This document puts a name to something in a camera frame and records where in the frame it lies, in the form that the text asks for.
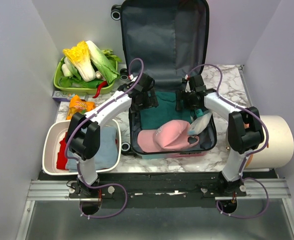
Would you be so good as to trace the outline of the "light blue denim garment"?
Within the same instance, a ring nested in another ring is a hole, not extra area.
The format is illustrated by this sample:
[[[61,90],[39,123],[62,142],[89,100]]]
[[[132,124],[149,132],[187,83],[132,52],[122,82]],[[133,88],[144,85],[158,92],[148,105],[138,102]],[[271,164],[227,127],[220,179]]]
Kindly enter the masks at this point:
[[[97,171],[110,169],[118,160],[116,145],[117,130],[113,126],[105,126],[100,132],[100,148],[94,156]]]

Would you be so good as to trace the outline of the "pink baseball cap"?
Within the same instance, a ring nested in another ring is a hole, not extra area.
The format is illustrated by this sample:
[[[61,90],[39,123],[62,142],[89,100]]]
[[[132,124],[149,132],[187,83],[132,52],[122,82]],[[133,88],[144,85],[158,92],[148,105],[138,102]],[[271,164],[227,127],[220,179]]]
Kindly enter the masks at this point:
[[[142,130],[137,137],[139,147],[146,153],[175,152],[194,147],[199,137],[188,135],[190,124],[171,120],[158,129]]]

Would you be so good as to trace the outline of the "red garment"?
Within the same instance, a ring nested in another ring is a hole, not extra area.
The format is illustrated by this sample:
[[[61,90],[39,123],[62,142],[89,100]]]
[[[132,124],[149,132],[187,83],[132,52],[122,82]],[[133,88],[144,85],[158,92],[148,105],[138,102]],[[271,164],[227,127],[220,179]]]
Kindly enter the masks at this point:
[[[66,170],[66,164],[68,159],[65,157],[65,148],[66,148],[66,136],[65,133],[63,139],[59,142],[59,151],[57,153],[56,168],[58,170]]]

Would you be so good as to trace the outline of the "pink and teal kids suitcase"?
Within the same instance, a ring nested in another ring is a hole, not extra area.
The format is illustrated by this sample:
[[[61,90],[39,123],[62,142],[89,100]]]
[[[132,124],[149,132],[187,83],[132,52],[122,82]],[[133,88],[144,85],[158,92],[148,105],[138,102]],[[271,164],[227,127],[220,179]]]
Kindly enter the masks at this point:
[[[209,5],[205,0],[126,0],[111,8],[121,22],[126,63],[134,74],[143,70],[155,80],[155,92],[184,90],[185,75],[200,75],[209,36]],[[137,143],[141,111],[129,110],[130,143],[145,159],[202,156],[217,143],[215,123],[199,134],[199,143],[179,151],[144,152]]]

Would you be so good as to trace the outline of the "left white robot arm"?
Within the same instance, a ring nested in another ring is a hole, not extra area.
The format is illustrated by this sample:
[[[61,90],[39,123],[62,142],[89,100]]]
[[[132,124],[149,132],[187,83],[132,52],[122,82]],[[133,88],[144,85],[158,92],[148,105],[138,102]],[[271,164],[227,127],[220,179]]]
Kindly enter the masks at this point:
[[[101,130],[107,122],[122,112],[133,108],[137,111],[157,107],[153,87],[155,80],[145,73],[132,77],[130,83],[121,85],[117,91],[94,110],[72,116],[66,136],[64,155],[75,160],[80,191],[88,198],[97,194],[98,174],[94,156],[100,148]]]

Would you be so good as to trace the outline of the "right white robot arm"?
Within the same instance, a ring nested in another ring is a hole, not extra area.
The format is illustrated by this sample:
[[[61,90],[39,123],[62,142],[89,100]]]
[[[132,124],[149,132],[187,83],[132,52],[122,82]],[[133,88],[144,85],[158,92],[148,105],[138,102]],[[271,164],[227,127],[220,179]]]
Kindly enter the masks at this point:
[[[222,97],[218,90],[207,89],[200,75],[185,76],[184,90],[176,91],[176,110],[206,109],[227,120],[230,147],[227,163],[219,173],[216,189],[228,196],[242,184],[242,173],[249,154],[265,140],[260,114],[256,107],[245,108]]]

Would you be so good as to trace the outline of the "teal cloth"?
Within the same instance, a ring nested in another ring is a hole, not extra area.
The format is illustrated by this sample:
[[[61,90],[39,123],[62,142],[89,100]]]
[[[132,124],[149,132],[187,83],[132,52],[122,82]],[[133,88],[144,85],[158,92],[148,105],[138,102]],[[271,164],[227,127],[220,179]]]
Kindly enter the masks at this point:
[[[173,92],[156,92],[157,107],[144,109],[140,112],[142,130],[155,130],[171,120],[183,120],[192,123],[188,109],[176,111],[176,95]]]

